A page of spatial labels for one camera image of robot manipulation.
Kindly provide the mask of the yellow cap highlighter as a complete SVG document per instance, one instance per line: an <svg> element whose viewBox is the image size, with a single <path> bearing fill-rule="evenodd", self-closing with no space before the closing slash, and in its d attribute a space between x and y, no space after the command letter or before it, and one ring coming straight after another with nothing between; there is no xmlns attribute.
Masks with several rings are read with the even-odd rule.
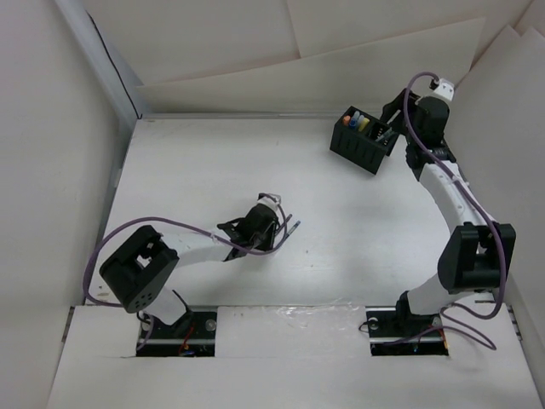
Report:
<svg viewBox="0 0 545 409"><path fill-rule="evenodd" d="M369 123L370 120L368 118L364 118L358 126L358 132L362 132Z"/></svg>

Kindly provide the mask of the dark cap gel pen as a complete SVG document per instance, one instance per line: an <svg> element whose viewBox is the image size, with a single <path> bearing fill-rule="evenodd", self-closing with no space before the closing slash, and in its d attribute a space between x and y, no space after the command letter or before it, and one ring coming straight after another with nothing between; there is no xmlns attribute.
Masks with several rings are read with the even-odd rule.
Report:
<svg viewBox="0 0 545 409"><path fill-rule="evenodd" d="M290 219L292 218L293 214L288 214L285 218L284 218L284 221L282 222L282 224L278 227L278 230L281 230L283 228L286 228L287 225L288 225L288 222L290 221Z"/></svg>

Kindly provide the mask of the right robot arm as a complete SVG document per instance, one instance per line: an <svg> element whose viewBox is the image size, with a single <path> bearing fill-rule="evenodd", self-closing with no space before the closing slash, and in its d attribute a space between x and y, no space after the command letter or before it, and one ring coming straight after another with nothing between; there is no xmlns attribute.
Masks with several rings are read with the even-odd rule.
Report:
<svg viewBox="0 0 545 409"><path fill-rule="evenodd" d="M405 291L396 303L392 322L406 336L473 293L496 290L502 297L516 240L512 225L497 222L478 203L445 141L452 95L452 88L445 95L424 97L404 89L382 109L382 118L392 122L391 131L405 136L406 163L450 231L436 274Z"/></svg>

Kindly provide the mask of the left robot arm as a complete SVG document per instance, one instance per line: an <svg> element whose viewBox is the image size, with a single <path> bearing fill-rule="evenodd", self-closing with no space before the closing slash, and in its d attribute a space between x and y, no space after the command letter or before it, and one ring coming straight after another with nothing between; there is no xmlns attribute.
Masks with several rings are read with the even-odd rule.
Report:
<svg viewBox="0 0 545 409"><path fill-rule="evenodd" d="M189 330L192 311L166 286L171 274L199 263L230 262L273 252L278 218L284 215L277 198L262 194L246 216L211 230L149 217L149 222L187 231L160 233L149 224L138 228L101 264L100 276L127 313L143 312L158 320L170 337L182 337Z"/></svg>

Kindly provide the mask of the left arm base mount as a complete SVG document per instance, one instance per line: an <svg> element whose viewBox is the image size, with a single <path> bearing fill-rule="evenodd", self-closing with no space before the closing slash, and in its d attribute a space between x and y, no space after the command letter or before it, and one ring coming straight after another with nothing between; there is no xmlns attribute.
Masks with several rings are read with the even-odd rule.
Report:
<svg viewBox="0 0 545 409"><path fill-rule="evenodd" d="M175 295L186 308L186 314L175 325L165 325L144 312L136 314L141 323L136 356L214 357L218 310L208 307L194 309L177 292Z"/></svg>

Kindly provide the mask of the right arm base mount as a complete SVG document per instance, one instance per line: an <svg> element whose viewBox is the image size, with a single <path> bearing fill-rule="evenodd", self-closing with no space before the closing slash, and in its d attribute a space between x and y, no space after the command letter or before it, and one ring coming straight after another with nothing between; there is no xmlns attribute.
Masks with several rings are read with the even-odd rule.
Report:
<svg viewBox="0 0 545 409"><path fill-rule="evenodd" d="M449 355L439 314L414 315L406 301L367 306L359 330L368 334L374 357Z"/></svg>

